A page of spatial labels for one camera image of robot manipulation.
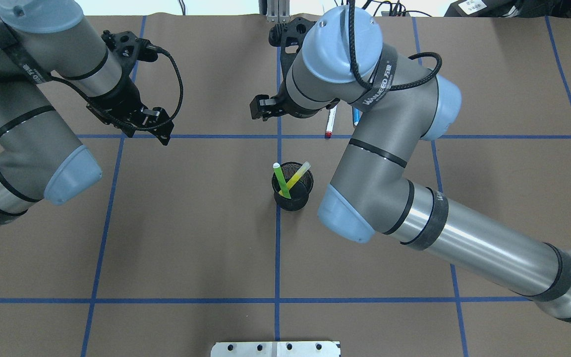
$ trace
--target metal bracket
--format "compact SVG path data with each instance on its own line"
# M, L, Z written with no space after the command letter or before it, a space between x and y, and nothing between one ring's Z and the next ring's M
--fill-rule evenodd
M265 16L268 22L287 22L290 19L290 0L268 0Z
M211 357L340 357L338 341L216 343Z

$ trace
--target white marker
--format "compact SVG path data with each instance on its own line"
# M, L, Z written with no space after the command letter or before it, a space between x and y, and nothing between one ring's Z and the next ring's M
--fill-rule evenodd
M336 118L336 107L329 110L329 115L327 116L327 128L326 128L326 138L332 137L332 130L334 129L334 119Z

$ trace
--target white label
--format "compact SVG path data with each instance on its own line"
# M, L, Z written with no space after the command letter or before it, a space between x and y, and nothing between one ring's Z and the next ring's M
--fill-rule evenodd
M468 0L459 3L459 8L462 9L466 14L472 14L485 9L487 6L482 0Z

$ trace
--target mounting hole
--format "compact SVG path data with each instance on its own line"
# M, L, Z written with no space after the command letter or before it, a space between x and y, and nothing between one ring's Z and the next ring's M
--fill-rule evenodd
M18 5L12 8L12 13L14 14L14 16L17 16L17 17L21 17L21 16L25 15L25 13L23 12L23 7L20 7Z

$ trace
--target blue joint cap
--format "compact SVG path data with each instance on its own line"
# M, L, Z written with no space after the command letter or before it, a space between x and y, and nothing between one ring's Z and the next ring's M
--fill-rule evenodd
M74 0L0 0L0 16L16 30L50 34L71 29L84 15Z
M103 172L94 156L85 145L81 145L58 167L43 196L57 206L63 205L97 183L102 176Z
M319 206L319 219L337 235L354 242L368 242L376 232L331 184Z
M446 133L453 124L462 107L462 93L448 79L436 75L438 81L438 106L431 128L422 136L422 140L435 140Z
M348 6L327 11L315 23L303 42L303 62L308 70L329 83L355 81L349 67ZM383 32L367 11L356 8L354 13L356 63L360 75L371 72L383 50Z

